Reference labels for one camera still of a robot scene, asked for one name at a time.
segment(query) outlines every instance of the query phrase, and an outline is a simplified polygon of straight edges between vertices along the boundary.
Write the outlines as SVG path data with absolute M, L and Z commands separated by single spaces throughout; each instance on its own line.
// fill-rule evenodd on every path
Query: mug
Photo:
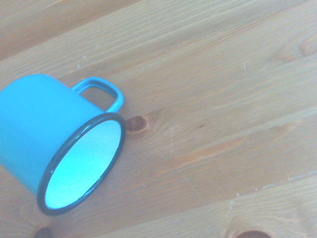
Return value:
M 104 112 L 80 93 L 89 87 L 116 98 Z M 118 158 L 126 124 L 123 95 L 97 77 L 68 88 L 42 74 L 0 92 L 0 163 L 37 197 L 47 215 L 69 211 L 101 183 Z

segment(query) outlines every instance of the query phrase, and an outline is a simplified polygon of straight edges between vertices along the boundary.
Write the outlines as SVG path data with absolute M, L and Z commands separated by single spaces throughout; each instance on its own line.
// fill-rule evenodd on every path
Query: mug handle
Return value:
M 71 90 L 73 90 L 75 93 L 80 94 L 90 87 L 100 88 L 109 93 L 110 95 L 112 95 L 116 99 L 115 102 L 107 109 L 106 113 L 117 113 L 120 110 L 124 101 L 123 94 L 116 86 L 102 78 L 86 78 L 77 83 L 75 86 L 73 86 Z

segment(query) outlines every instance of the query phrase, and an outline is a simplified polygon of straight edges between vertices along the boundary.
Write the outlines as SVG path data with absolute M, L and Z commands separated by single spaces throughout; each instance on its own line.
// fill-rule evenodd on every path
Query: wood knot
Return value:
M 238 235 L 236 238 L 271 238 L 268 234 L 259 231 L 247 231 Z
M 128 132 L 138 132 L 144 130 L 147 126 L 147 120 L 144 116 L 138 116 L 126 121 Z
M 49 228 L 43 227 L 35 233 L 34 238 L 53 238 L 53 236 Z
M 154 126 L 161 111 L 159 109 L 127 120 L 127 136 L 141 137 L 146 134 Z

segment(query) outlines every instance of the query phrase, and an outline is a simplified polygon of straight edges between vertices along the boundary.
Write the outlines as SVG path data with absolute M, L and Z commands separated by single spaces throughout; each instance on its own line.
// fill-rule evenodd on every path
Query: wooden surface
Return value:
M 104 77 L 128 134 L 58 217 L 1 167 L 0 237 L 317 237 L 316 52 L 315 0 L 1 1 L 0 89 Z

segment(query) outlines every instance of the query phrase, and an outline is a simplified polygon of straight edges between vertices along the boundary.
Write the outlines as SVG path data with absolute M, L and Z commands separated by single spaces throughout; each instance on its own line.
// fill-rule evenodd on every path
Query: black rim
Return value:
M 116 153 L 114 154 L 114 157 L 112 161 L 110 162 L 109 166 L 105 170 L 105 172 L 101 175 L 100 179 L 98 179 L 91 187 L 90 189 L 77 201 L 69 204 L 66 207 L 58 208 L 58 209 L 50 209 L 46 206 L 45 203 L 45 193 L 47 186 L 49 184 L 49 181 L 57 168 L 60 161 L 64 158 L 64 156 L 67 154 L 67 152 L 70 150 L 70 148 L 89 130 L 97 126 L 98 124 L 107 121 L 107 120 L 115 120 L 117 121 L 121 126 L 121 140 L 118 146 L 118 149 Z M 115 113 L 104 113 L 101 115 L 98 115 L 92 119 L 90 119 L 88 122 L 83 124 L 80 128 L 78 128 L 59 148 L 59 150 L 55 153 L 53 158 L 51 159 L 49 165 L 45 169 L 45 172 L 41 178 L 38 191 L 37 191 L 37 202 L 40 210 L 45 213 L 46 215 L 50 216 L 56 216 L 61 215 L 77 205 L 79 205 L 82 201 L 84 201 L 97 187 L 98 185 L 105 179 L 107 174 L 110 172 L 111 168 L 113 167 L 114 163 L 116 162 L 117 158 L 119 157 L 119 154 L 122 150 L 124 139 L 126 134 L 126 124 L 122 116 L 115 114 Z

